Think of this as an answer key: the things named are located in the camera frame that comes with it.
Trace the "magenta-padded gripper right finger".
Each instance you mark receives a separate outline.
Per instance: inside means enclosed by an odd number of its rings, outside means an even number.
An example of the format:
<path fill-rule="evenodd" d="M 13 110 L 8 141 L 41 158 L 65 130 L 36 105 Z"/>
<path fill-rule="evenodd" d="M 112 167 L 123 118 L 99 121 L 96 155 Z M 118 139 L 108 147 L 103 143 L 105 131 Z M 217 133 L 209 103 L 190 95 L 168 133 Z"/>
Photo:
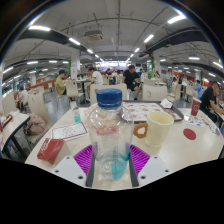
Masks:
<path fill-rule="evenodd" d="M 161 158 L 150 156 L 134 145 L 130 147 L 129 168 L 133 187 L 143 187 L 171 174 Z"/>

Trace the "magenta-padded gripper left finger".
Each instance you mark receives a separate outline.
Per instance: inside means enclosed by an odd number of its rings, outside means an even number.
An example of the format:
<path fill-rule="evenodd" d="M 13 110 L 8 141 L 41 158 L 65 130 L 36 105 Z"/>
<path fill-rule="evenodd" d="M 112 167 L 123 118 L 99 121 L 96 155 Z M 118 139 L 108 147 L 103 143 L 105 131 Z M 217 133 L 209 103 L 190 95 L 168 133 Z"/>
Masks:
<path fill-rule="evenodd" d="M 74 156 L 65 156 L 52 173 L 82 187 L 91 187 L 94 179 L 94 156 L 89 145 Z"/>

